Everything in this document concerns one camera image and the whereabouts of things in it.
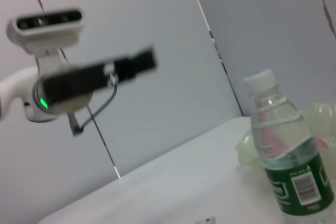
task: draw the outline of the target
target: bottle cap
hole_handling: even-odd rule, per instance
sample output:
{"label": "bottle cap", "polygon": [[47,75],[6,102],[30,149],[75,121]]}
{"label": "bottle cap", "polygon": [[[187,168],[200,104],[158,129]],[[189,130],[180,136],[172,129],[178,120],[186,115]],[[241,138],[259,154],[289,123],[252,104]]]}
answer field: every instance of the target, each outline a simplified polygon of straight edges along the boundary
{"label": "bottle cap", "polygon": [[264,93],[279,86],[273,70],[267,69],[254,76],[244,78],[245,87],[252,95]]}

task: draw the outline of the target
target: bottle label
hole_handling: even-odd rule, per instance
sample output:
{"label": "bottle label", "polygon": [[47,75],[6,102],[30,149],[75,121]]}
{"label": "bottle label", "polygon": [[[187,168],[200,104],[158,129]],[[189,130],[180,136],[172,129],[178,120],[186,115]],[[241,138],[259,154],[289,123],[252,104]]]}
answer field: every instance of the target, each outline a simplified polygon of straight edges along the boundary
{"label": "bottle label", "polygon": [[265,170],[281,211],[288,215],[315,214],[334,200],[320,154],[291,169]]}

